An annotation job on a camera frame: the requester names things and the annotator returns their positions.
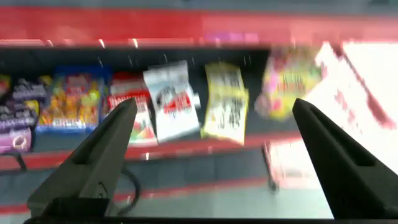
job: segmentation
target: yellow candy bag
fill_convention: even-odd
[[[229,139],[244,144],[249,93],[247,90],[209,86],[209,99],[202,136]]]
[[[241,69],[237,66],[224,62],[215,62],[207,64],[205,70],[208,86],[244,89]]]

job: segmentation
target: gummy candy bag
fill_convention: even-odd
[[[157,144],[157,139],[152,122],[150,121],[150,111],[147,105],[147,102],[150,100],[150,94],[142,77],[136,77],[125,72],[116,73],[109,88],[111,94],[107,97],[107,103],[110,111],[112,111],[122,101],[135,98],[137,114],[129,144],[154,145]]]
[[[262,93],[255,102],[256,111],[283,120],[292,114],[300,98],[322,80],[322,70],[315,65],[315,51],[306,47],[274,49],[264,72]]]
[[[59,67],[36,127],[38,133],[81,133],[100,121],[104,85],[111,72],[101,67]]]

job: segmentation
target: purple candy bag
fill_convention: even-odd
[[[30,128],[0,134],[0,154],[9,151],[27,152],[32,144]]]

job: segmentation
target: candy box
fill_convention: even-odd
[[[274,49],[268,59],[262,94],[256,111],[274,119],[291,115],[296,98],[300,98],[322,80],[321,68],[315,65],[315,52],[305,47]]]
[[[36,131],[81,133],[94,130],[100,120],[105,83],[110,77],[107,68],[59,67]]]

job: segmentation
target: plastic packaging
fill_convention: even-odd
[[[205,66],[208,86],[243,89],[243,79],[239,67],[223,63],[209,63]]]
[[[202,136],[244,144],[249,93],[247,90],[210,86]]]
[[[11,129],[0,134],[0,154],[8,151],[27,152],[32,144],[30,128]]]
[[[51,83],[52,79],[49,76],[41,76],[36,81],[20,78],[14,85],[12,99],[15,101],[37,100],[42,104],[48,97]]]
[[[99,123],[104,85],[111,72],[101,67],[59,67],[51,97],[41,112],[38,133],[82,133]]]
[[[284,120],[300,98],[322,80],[315,65],[316,50],[305,47],[278,48],[271,52],[264,72],[262,93],[255,110],[263,117]]]
[[[10,89],[10,76],[0,74],[0,96],[3,96]]]
[[[129,73],[117,73],[109,89],[111,92],[107,97],[109,111],[112,111],[124,100],[130,98],[136,99],[137,114],[131,131],[129,144],[145,144],[146,146],[157,144],[147,106],[147,102],[150,100],[150,94],[143,79],[134,78],[132,74]]]
[[[186,61],[152,68],[144,72],[144,80],[156,113],[158,142],[199,129]]]

